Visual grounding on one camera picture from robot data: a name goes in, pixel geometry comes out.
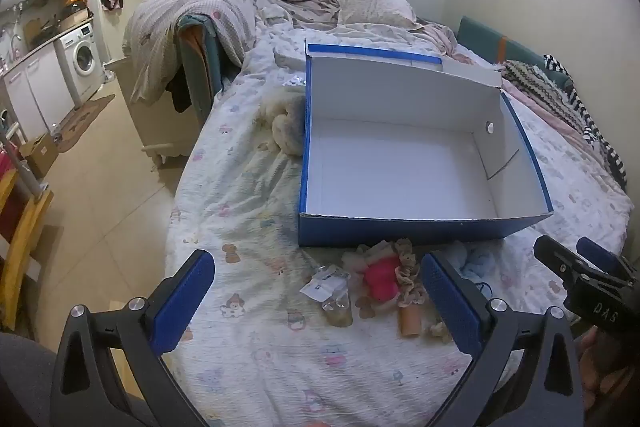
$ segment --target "bed sheet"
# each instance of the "bed sheet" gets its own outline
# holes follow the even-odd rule
[[[318,32],[258,24],[255,48],[216,97],[175,198],[167,275],[202,248],[215,258],[216,277],[170,366],[211,426],[422,426],[469,357],[426,334],[399,338],[393,308],[364,319],[353,306],[352,326],[331,327],[319,305],[299,293],[316,267],[338,261],[342,251],[298,247],[302,162],[271,152],[270,133],[254,118],[262,96],[302,67],[305,39],[436,53],[420,35],[388,26]],[[494,295],[516,310],[544,312],[562,306],[564,290],[533,257],[536,238],[548,233],[575,248],[588,235],[620,253],[632,206],[595,160],[511,103],[556,212],[504,240],[471,246],[469,261],[490,255],[484,280]],[[426,317],[435,320],[428,306]]]

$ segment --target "small cardboard box on floor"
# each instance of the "small cardboard box on floor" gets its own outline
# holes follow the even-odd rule
[[[506,237],[553,213],[497,71],[306,47],[302,247]]]
[[[58,148],[49,133],[40,138],[30,140],[20,145],[20,154],[27,160],[27,164],[37,179],[41,180],[58,157]]]

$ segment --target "label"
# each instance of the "label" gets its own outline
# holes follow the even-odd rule
[[[341,286],[345,286],[349,279],[349,273],[332,264],[326,268],[322,268],[316,273],[311,282],[306,284],[301,293],[314,301],[324,302],[330,298],[334,292]]]

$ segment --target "screw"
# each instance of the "screw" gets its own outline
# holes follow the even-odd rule
[[[129,309],[137,312],[144,307],[145,302],[145,299],[143,299],[142,297],[134,297],[129,301]]]
[[[564,317],[564,312],[557,306],[551,306],[551,308],[549,308],[549,313],[551,313],[551,316],[555,317],[556,319],[561,319]]]
[[[501,299],[494,299],[491,301],[491,308],[502,313],[507,311],[507,303]]]
[[[72,317],[80,317],[81,315],[84,315],[84,306],[82,306],[82,304],[78,304],[71,308]]]

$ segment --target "blue gripper pad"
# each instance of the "blue gripper pad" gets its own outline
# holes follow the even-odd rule
[[[578,239],[575,250],[605,273],[613,273],[618,267],[619,261],[616,256],[588,237]]]
[[[456,346],[462,353],[475,359],[484,347],[481,322],[476,312],[433,255],[424,256],[420,264],[420,273],[422,284],[449,329]]]
[[[198,250],[198,253],[199,256],[191,269],[178,282],[175,290],[156,314],[149,344],[158,357],[173,351],[178,345],[213,282],[213,256],[204,250]]]

